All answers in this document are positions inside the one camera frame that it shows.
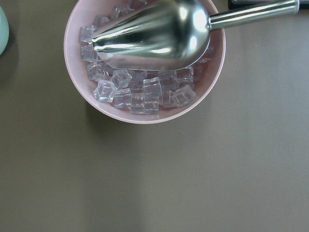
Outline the clear ice cubes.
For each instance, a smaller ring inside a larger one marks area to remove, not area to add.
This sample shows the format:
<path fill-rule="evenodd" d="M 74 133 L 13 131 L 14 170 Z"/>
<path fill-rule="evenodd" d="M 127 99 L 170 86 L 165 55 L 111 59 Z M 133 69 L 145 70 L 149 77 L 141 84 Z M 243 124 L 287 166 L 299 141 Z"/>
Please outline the clear ice cubes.
<path fill-rule="evenodd" d="M 132 114 L 156 115 L 161 109 L 179 108 L 195 98 L 195 86 L 201 80 L 204 64 L 212 59 L 209 44 L 205 54 L 194 64 L 179 70 L 115 69 L 95 52 L 92 38 L 99 28 L 129 15 L 146 5 L 145 0 L 129 1 L 127 7 L 115 7 L 112 17 L 97 15 L 93 24 L 81 28 L 82 60 L 87 62 L 87 78 L 97 87 L 93 95 L 98 102 L 116 109 L 129 109 Z"/>

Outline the steel ice scoop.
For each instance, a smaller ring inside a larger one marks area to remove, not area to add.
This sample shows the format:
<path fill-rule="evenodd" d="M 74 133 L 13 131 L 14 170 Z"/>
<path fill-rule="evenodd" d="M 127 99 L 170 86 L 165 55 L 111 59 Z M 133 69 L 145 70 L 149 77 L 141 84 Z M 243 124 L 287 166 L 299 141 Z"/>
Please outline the steel ice scoop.
<path fill-rule="evenodd" d="M 211 33 L 299 11 L 297 0 L 276 0 L 209 14 L 198 0 L 158 0 L 98 29 L 92 45 L 115 69 L 179 70 L 206 52 Z"/>

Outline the pink bowl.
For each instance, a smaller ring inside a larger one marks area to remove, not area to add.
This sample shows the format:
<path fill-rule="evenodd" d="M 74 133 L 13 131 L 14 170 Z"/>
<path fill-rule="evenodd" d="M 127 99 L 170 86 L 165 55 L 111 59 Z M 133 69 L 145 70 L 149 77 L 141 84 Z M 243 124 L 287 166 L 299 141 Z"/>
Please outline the pink bowl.
<path fill-rule="evenodd" d="M 97 87 L 87 78 L 87 62 L 82 61 L 80 51 L 80 28 L 93 23 L 96 15 L 109 16 L 116 5 L 126 5 L 125 0 L 80 0 L 69 17 L 64 36 L 64 58 L 68 73 L 82 97 L 99 112 L 119 121 L 133 124 L 155 124 L 176 119 L 196 107 L 210 93 L 221 73 L 225 60 L 225 31 L 211 33 L 211 45 L 214 46 L 213 59 L 204 64 L 201 80 L 195 86 L 196 98 L 182 108 L 160 111 L 157 115 L 135 115 L 130 110 L 118 110 L 108 103 L 98 102 L 93 91 Z"/>

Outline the green bowl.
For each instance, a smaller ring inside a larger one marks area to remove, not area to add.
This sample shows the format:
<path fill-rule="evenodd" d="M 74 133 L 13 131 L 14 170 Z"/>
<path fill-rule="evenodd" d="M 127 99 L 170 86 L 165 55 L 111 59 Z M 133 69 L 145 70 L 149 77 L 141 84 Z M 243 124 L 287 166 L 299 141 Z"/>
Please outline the green bowl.
<path fill-rule="evenodd" d="M 2 7 L 0 7 L 0 55 L 6 49 L 9 40 L 9 24 L 6 14 Z"/>

